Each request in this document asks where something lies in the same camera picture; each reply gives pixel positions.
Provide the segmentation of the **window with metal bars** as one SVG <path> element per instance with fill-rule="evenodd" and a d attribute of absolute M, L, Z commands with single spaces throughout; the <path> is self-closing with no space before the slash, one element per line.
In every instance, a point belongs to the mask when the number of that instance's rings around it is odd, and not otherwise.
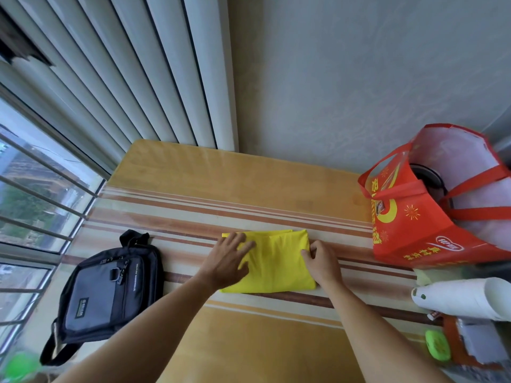
<path fill-rule="evenodd" d="M 0 363 L 41 351 L 70 272 L 62 256 L 104 183 L 0 93 Z"/>

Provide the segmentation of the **black round object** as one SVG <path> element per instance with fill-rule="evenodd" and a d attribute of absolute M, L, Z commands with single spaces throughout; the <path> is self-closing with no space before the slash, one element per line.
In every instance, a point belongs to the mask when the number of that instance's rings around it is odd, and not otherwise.
<path fill-rule="evenodd" d="M 421 180 L 430 197 L 440 205 L 444 196 L 449 193 L 444 180 L 433 169 L 421 164 L 410 164 L 410 168 L 418 180 Z"/>

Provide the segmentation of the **yellow cloth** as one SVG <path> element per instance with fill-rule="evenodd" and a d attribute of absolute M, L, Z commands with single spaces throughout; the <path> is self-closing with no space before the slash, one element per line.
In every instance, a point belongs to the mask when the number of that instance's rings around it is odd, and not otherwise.
<path fill-rule="evenodd" d="M 255 246 L 240 265 L 248 264 L 249 273 L 238 283 L 221 289 L 231 294 L 270 294 L 316 289 L 301 255 L 310 249 L 307 230 L 249 231 L 246 242 Z"/>

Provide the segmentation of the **person's right hand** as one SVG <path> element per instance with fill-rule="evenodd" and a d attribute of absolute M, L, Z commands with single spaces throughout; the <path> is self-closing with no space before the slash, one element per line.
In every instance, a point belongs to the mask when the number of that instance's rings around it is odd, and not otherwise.
<path fill-rule="evenodd" d="M 344 287 L 339 262 L 327 244 L 316 240 L 300 253 L 309 273 L 329 297 Z"/>

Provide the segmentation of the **rolled white paper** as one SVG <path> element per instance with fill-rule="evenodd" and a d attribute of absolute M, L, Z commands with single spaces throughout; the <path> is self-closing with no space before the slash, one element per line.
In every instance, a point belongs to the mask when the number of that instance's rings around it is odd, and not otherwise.
<path fill-rule="evenodd" d="M 445 315 L 511 322 L 511 283 L 501 278 L 436 282 L 412 289 L 411 297 Z"/>

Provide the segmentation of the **person's right forearm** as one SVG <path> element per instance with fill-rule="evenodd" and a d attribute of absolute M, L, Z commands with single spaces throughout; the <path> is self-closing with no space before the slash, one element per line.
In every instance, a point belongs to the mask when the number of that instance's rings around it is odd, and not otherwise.
<path fill-rule="evenodd" d="M 455 383 L 341 281 L 324 282 L 366 383 Z"/>

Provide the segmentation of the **person's left forearm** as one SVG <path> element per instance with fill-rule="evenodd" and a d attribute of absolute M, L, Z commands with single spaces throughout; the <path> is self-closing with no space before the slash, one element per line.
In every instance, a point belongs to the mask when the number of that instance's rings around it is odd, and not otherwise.
<path fill-rule="evenodd" d="M 54 383 L 155 383 L 190 323 L 218 289 L 211 276 L 193 276 Z"/>

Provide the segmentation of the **red printed tote bag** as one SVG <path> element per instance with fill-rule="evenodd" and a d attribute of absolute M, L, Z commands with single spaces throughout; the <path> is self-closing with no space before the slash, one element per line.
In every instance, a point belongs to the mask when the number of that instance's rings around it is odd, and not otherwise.
<path fill-rule="evenodd" d="M 449 190 L 438 205 L 410 164 Z M 511 260 L 511 170 L 484 135 L 428 124 L 358 179 L 371 201 L 377 260 L 407 268 Z"/>

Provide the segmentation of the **green plastic object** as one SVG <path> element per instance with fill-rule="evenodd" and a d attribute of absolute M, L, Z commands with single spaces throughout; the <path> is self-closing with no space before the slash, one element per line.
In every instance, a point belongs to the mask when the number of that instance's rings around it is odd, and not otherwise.
<path fill-rule="evenodd" d="M 29 351 L 9 354 L 0 365 L 0 383 L 22 383 L 40 371 L 39 356 Z"/>

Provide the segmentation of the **black grey shoulder bag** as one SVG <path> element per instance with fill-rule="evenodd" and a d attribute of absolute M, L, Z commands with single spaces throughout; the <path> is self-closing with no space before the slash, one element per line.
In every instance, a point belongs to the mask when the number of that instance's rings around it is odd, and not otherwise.
<path fill-rule="evenodd" d="M 127 230 L 119 240 L 120 247 L 101 251 L 73 270 L 40 355 L 42 366 L 60 367 L 83 344 L 108 340 L 163 296 L 161 253 L 150 234 Z"/>

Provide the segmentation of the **person's left hand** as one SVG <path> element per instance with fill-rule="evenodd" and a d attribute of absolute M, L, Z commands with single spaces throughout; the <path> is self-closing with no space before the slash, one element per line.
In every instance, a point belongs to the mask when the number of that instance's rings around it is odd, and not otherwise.
<path fill-rule="evenodd" d="M 256 243 L 246 240 L 242 232 L 221 237 L 193 278 L 212 292 L 232 286 L 243 279 L 238 278 L 238 269 L 247 264 L 244 258 L 255 247 Z"/>

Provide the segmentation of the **white vertical blinds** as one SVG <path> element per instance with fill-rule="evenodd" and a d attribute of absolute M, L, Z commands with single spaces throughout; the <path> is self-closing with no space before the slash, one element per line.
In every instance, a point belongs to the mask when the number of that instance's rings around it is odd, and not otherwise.
<path fill-rule="evenodd" d="M 239 151 L 227 0 L 0 0 L 0 89 L 109 178 L 138 140 Z"/>

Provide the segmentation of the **green round disc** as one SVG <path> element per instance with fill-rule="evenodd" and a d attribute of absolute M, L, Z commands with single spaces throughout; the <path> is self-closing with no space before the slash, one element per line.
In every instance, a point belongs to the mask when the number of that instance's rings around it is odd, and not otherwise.
<path fill-rule="evenodd" d="M 427 330 L 425 332 L 425 342 L 431 357 L 435 360 L 440 362 L 447 362 L 451 360 L 451 348 L 442 331 Z"/>

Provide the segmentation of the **orange grey box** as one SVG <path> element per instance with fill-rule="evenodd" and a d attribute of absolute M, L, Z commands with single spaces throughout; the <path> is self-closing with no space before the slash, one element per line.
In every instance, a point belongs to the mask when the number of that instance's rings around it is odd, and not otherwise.
<path fill-rule="evenodd" d="M 494 321 L 443 315 L 443 332 L 457 365 L 500 371 L 510 361 Z"/>

